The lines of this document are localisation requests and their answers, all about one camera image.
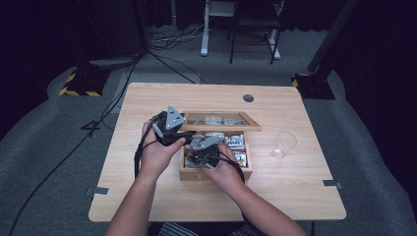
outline gray carpet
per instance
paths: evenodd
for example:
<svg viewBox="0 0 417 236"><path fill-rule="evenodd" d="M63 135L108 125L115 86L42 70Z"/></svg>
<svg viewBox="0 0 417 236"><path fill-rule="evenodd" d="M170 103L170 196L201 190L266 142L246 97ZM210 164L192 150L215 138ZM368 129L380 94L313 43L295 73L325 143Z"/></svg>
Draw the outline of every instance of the gray carpet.
<svg viewBox="0 0 417 236"><path fill-rule="evenodd" d="M226 31L210 36L208 57L200 56L201 39L179 44L155 54L181 61L209 84L290 86L291 75L306 67L326 36L325 32L286 31L281 35L281 60L268 63L268 48L237 50L228 63ZM167 64L193 80L179 63ZM49 86L49 99L28 113L0 143L0 235L7 235L19 208L30 192L77 145L87 131L81 127L98 120L123 83L125 69L113 71L103 97L60 96L72 69ZM137 65L133 81L188 83L147 54ZM385 167L366 127L344 99L337 74L328 78L336 100L304 100L334 179L344 189L340 195L347 217L320 221L316 235L417 235L417 226L406 193ZM113 128L117 113L105 122ZM14 235L102 235L106 223L89 221L91 198L107 153L112 131L100 125L52 175L25 208ZM299 222L310 230L310 222Z"/></svg>

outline black cable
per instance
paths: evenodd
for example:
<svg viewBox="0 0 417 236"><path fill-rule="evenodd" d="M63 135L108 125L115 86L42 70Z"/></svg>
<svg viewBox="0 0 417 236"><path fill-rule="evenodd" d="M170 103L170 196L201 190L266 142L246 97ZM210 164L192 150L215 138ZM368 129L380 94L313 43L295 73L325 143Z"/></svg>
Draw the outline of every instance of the black cable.
<svg viewBox="0 0 417 236"><path fill-rule="evenodd" d="M198 29L188 29L187 31L183 30L181 34L179 35L175 35L175 33L178 30L172 30L174 31L174 33L172 33L170 36L166 35L166 32L169 32L169 30L167 31L156 31L153 32L150 36L150 42L153 43L159 43L159 42L166 42L172 39L176 39L176 38L187 38L187 37L195 37L195 36L191 36L194 34L195 31L197 31Z"/></svg>
<svg viewBox="0 0 417 236"><path fill-rule="evenodd" d="M152 55L154 58L156 58L156 60L160 61L163 65L165 65L166 67L168 67L169 69L171 69L173 72L175 72L176 74L178 74L179 76L181 76L182 78L186 79L187 81L191 82L192 84L195 84L194 81L192 81L188 77L184 76L183 74L181 74L180 72L178 72L174 68L170 67L168 64L166 64L164 61L162 61L158 56L156 56L155 54L153 54L151 51L148 51L148 53L150 55Z"/></svg>
<svg viewBox="0 0 417 236"><path fill-rule="evenodd" d="M89 64L92 65L93 67L95 67L95 69L97 70L101 70L101 71L113 71L113 70L118 70L124 67L130 67L133 64L135 64L136 60L138 57L133 57L131 58L130 61L127 62L120 62L120 63L115 63L115 64L109 64L109 65L99 65L99 64L94 64L94 61L89 61Z"/></svg>
<svg viewBox="0 0 417 236"><path fill-rule="evenodd" d="M157 140L150 142L149 144L145 145L145 146L143 147L143 149L147 148L147 146L149 146L149 145L151 145L151 144L154 144L154 143L156 143L156 142L157 142Z"/></svg>
<svg viewBox="0 0 417 236"><path fill-rule="evenodd" d="M188 35L185 35L185 30L183 29L182 33L179 35L175 35L175 31L171 36L169 37L164 37L162 39L156 39L153 41L153 44L150 45L150 48L154 49L154 50L165 50L165 49L172 49L175 46L177 46L178 44L180 44L181 42L189 42L192 41L194 39L196 39L197 37L201 37L203 36L202 34L198 34L196 36L192 36L195 32L199 32L201 30L203 30L203 26L201 25L196 29L190 29L191 33L189 33ZM156 42L159 40L159 42L164 42L165 41L165 46L157 46L155 45Z"/></svg>
<svg viewBox="0 0 417 236"><path fill-rule="evenodd" d="M136 65L138 64L139 60L135 62L134 66L132 67L132 70L130 71L129 77L126 80L126 84L124 86L124 89L127 87L127 84L130 81L130 77L132 76L132 72L135 69ZM114 105L104 114L104 116L100 117L100 120L93 125L91 130L77 143L77 145L40 181L40 183L34 188L34 190L30 193L29 197L25 200L24 204L22 205L21 209L19 210L18 214L15 217L15 220L12 224L12 228L9 231L9 236L13 235L13 232L15 231L16 225L18 224L19 218L22 215L22 212L24 211L25 207L28 205L31 198L34 196L34 194L39 190L39 188L46 182L46 180L49 179L49 177L80 147L80 145L89 137L89 135L95 130L95 128L104 120L104 118L111 112L111 110L116 106L117 102L120 100L121 96L117 99L117 101L114 103Z"/></svg>
<svg viewBox="0 0 417 236"><path fill-rule="evenodd" d="M210 156L207 156L207 157L208 158L222 160L222 161L226 162L227 164L233 166L236 169L237 173L239 174L240 179L243 181L243 183L245 183L245 175L243 174L243 171L242 171L242 168L240 167L240 164L234 162L232 159L230 159L227 155L225 155L221 151L219 151L219 153L221 153L224 156L226 156L226 158L221 157L221 156L215 156L215 155L210 155Z"/></svg>
<svg viewBox="0 0 417 236"><path fill-rule="evenodd" d="M172 58L169 58L169 57L164 57L164 56L160 56L160 55L156 55L156 54L153 54L153 56L157 56L157 57L159 57L159 58L164 58L164 59L167 59L167 60L171 60L171 61L174 61L174 62L176 62L176 63L179 63L179 64L181 64L181 65L183 65L185 68L187 68L187 69L189 69L190 71L192 71L197 77L199 77L200 78L200 80L202 80L206 85L208 85L209 83L207 83L207 81L205 80L205 79L203 79L199 74L197 74L197 72L195 72L192 68L190 68L189 66L187 66L187 65L185 65L184 63L182 63L182 62L180 62L180 61L177 61L177 60L175 60L175 59L172 59Z"/></svg>
<svg viewBox="0 0 417 236"><path fill-rule="evenodd" d="M129 85L129 82L130 82L130 75L128 75L128 71L129 71L129 69L130 69L130 67L131 66L129 66L128 68L126 68L126 71L125 71L125 74L126 74L126 82L125 82L125 85L122 87L122 89L120 90L120 92L119 92L119 94L117 94L114 98L113 98L113 100L111 100L110 101L110 103L104 108L104 110L101 112L101 116L100 116L100 118L102 119L102 123L103 123L103 125L105 126L105 127L107 127L109 130L111 130L111 131L114 131L112 128L110 128L109 126L107 126L107 124L104 122L104 113L105 113L105 111L114 103L114 106L111 108L111 110L113 110L113 108L116 106L116 104L119 102L119 100L120 100L120 98L122 97L122 95L123 95L123 93L125 92L125 90L126 90L126 88L127 88L127 86Z"/></svg>
<svg viewBox="0 0 417 236"><path fill-rule="evenodd" d="M135 157L134 157L134 163L135 163L135 178L138 176L138 174L139 174L139 163L141 162L141 157L142 157L142 153L143 153L143 151L144 151L144 149L148 146L148 145L150 145L150 144L153 144L154 142L151 142L151 143L149 143L149 144L147 144L147 145L145 145L144 146L144 143L145 143L145 139L147 138L147 136L148 136L148 134L149 134L149 132L150 132L150 129L152 128L152 125L157 121L157 120L159 120L159 117L160 117L160 115L163 113L163 111L162 112L160 112L159 114L157 114L157 115L155 115L155 116L153 116L151 119L150 119L150 123L149 123L149 125L147 126L147 129L145 130L145 132L144 132L144 134L142 135L142 138L141 138L141 141L139 142L139 144L138 144L138 149L136 150L136 152L135 152Z"/></svg>
<svg viewBox="0 0 417 236"><path fill-rule="evenodd" d="M77 0L78 4L80 5L80 8L83 10L85 16L87 17L87 19L89 20L89 23L92 26L92 29L94 30L95 34L98 36L98 38L101 40L101 42L107 47L107 49L109 49L111 52L113 52L114 54L118 55L118 56L128 56L128 57L136 57L139 56L141 54L143 54L146 50L145 49L141 49L139 50L137 53L135 54L123 54L120 53L116 50L114 50L108 43L107 41L101 36L100 32L98 31L97 27L95 26L94 22L92 21L91 17L89 16L89 13L87 12L86 8L83 6L83 4L80 2L80 0Z"/></svg>
<svg viewBox="0 0 417 236"><path fill-rule="evenodd" d="M222 151L219 151L218 153L220 153L220 154L222 154L222 155L224 155L224 156L226 156L226 158L227 159L229 159L230 161L232 161L232 159L230 159L230 157L229 156L227 156L225 153L223 153Z"/></svg>

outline black cable on floor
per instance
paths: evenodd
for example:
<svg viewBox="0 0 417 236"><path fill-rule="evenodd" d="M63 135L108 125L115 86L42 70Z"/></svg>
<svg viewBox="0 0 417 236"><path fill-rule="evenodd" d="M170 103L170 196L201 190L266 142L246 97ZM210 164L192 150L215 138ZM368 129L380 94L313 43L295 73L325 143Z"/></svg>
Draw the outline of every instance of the black cable on floor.
<svg viewBox="0 0 417 236"><path fill-rule="evenodd" d="M130 78L132 76L132 72L135 69L136 65L138 64L138 62L140 61L140 58L138 58L138 60L135 62L135 64L133 65L129 76L126 80L125 85L123 86L122 91L124 92L124 90L126 89L126 87L129 84ZM30 193L30 195L28 196L28 198L25 200L24 204L22 205L21 209L19 210L18 214L15 217L15 220L12 224L12 228L9 231L9 236L13 235L13 232L15 231L16 225L18 224L19 218L22 215L22 212L24 211L24 209L26 208L26 206L28 205L29 201L31 200L31 198L34 196L34 194L40 189L40 187L42 187L42 185L46 182L46 180L49 179L49 177L80 147L80 145L89 137L89 135L95 130L95 128L104 120L104 118L110 114L111 110L114 109L114 107L116 106L116 104L118 103L118 101L121 99L121 95L117 97L116 102L113 103L114 99L112 100L112 102L110 102L110 104L104 109L106 110L112 103L113 105L111 106L110 109L108 109L107 112L104 112L104 115L101 114L101 117L99 119L99 121L97 123L94 124L94 126L91 128L91 130L77 143L77 145L42 179L42 181L40 181L39 184L37 184L37 186L34 188L34 190Z"/></svg>
<svg viewBox="0 0 417 236"><path fill-rule="evenodd" d="M113 98L113 100L111 100L110 101L110 103L104 108L104 110L101 112L101 116L100 116L100 118L102 119L102 123L103 123L103 125L105 126L105 127L107 127L109 130L111 130L111 131L114 131L114 129L112 129L112 128L110 128L105 122L104 122L104 119L107 117L107 115L105 115L104 116L104 114L105 114L105 112L106 112L106 110L113 104L113 107L110 109L110 112L111 112L111 110L113 110L113 108L114 107L116 107L116 105L117 105L117 103L119 102L119 100L121 99L121 97L122 97L122 95L123 95L123 93L126 91L126 88L127 88L127 86L129 85L129 81L130 81L130 75L128 75L128 71L129 71L129 69L130 69L130 67L131 66L129 66L127 69L126 69L126 71L125 71L125 74L126 74L126 82L125 82L125 85L122 87L122 89L120 90L120 92L119 92L119 94L117 94L114 98Z"/></svg>
<svg viewBox="0 0 417 236"><path fill-rule="evenodd" d="M172 58L169 58L169 57L164 57L164 56L160 56L160 55L155 55L155 54L153 54L152 56L157 56L157 57L159 57L159 58L163 58L163 59L167 59L167 60L171 60L171 61L174 61L174 62L176 62L176 63L179 63L179 64L181 64L181 65L183 65L185 68L187 68L188 70L190 70L190 71L192 71L197 77L199 77L200 78L200 80L202 80L205 84L209 84L209 83L207 83L207 81L205 80L205 79L203 79L199 74L197 74L197 72L196 71L194 71L192 68L190 68L189 66L187 66L186 64L184 64L184 63L182 63L182 62L180 62L180 61L177 61L177 60L175 60L175 59L172 59Z"/></svg>
<svg viewBox="0 0 417 236"><path fill-rule="evenodd" d="M179 45L182 42L189 42L194 40L197 37L201 37L203 36L202 34L198 34L193 36L193 34L195 32L201 31L203 26L200 26L194 30L191 30L190 33L185 33L185 31L183 30L179 35L175 35L176 31L168 37L163 37L163 38L157 38L157 39L152 39L150 48L154 49L154 50L165 50L165 49L172 49L174 47L176 47L177 45ZM165 45L163 46L159 46L157 44L160 43L165 43Z"/></svg>
<svg viewBox="0 0 417 236"><path fill-rule="evenodd" d="M192 83L192 84L195 84L195 82L194 81L192 81L190 78L188 78L188 77L186 77L186 76L184 76L182 73L180 73L180 72L178 72L177 70L175 70L174 68L172 68L171 66L169 66L168 64L166 64L162 59L160 59L160 58L165 58L165 59L169 59L169 60L173 60L173 61L175 61L175 62L177 62L177 63L181 63L182 65L184 65L185 67L187 67L188 69L190 69L192 72L194 72L194 74L196 74L204 83L206 83L207 84L207 82L202 78L202 77L200 77L194 70L192 70L190 67L188 67L188 66L186 66L185 64L183 64L182 62L179 62L179 61L176 61L176 60L174 60L174 59L171 59L171 58L167 58L167 57L162 57L162 56L158 56L158 55L155 55L155 54L153 54L151 51L148 51L148 53L150 54L150 55L152 55L156 60L158 60L159 62L161 62L163 65L165 65L167 68L169 68L169 69L171 69L173 72L175 72L176 74L178 74L179 76L181 76L182 78L184 78L184 79L186 79L187 81L189 81L190 83Z"/></svg>
<svg viewBox="0 0 417 236"><path fill-rule="evenodd" d="M94 30L95 34L97 35L97 37L101 40L101 42L104 44L104 46L107 47L108 50L110 50L111 52L113 52L114 54L118 55L118 56L125 56L125 57L138 57L141 56L142 54L144 54L143 49L140 49L137 53L135 54L125 54L125 53L121 53L117 50L114 50L112 46L109 45L109 43L107 42L107 40L104 39L104 37L101 35L101 33L98 31L97 27L95 26L94 22L92 21L89 13L87 12L86 8L84 7L83 3L80 0L77 0L77 3L79 4L81 10L83 11L84 15L86 16L86 18L89 20L89 24L91 25L92 29Z"/></svg>

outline black stand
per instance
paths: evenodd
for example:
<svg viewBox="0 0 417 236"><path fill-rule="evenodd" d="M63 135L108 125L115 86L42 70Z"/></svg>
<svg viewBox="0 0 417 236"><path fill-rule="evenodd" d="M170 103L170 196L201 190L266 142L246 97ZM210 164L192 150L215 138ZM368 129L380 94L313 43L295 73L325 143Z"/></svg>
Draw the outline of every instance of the black stand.
<svg viewBox="0 0 417 236"><path fill-rule="evenodd" d="M73 80L72 84L76 85L76 87L87 85L89 89L92 87L93 91L96 91L98 95L101 95L101 91L96 90L96 84L105 84L110 73L97 70L89 63L89 58L83 50L79 32L77 31L74 20L69 13L69 10L72 7L71 3L69 4L68 1L60 0L52 0L50 3L55 10L55 18L62 26L62 41L67 46L67 51L77 66L77 70L75 70L73 75L71 75L71 80Z"/></svg>
<svg viewBox="0 0 417 236"><path fill-rule="evenodd" d="M291 82L303 99L335 100L328 81L320 80L316 74L295 74L291 77Z"/></svg>

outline chair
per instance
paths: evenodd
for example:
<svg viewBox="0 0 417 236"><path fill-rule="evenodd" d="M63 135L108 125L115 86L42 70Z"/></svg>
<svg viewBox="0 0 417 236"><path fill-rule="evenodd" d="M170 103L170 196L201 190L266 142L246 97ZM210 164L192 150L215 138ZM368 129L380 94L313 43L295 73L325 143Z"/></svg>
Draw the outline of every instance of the chair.
<svg viewBox="0 0 417 236"><path fill-rule="evenodd" d="M236 42L237 30L268 31L265 34L264 40L268 39L272 30L276 30L276 40L273 46L272 57L270 58L272 65L280 35L279 16L272 4L272 0L238 0L236 2L231 27L232 46L230 51L230 64L233 63L235 45L266 45L265 43Z"/></svg>

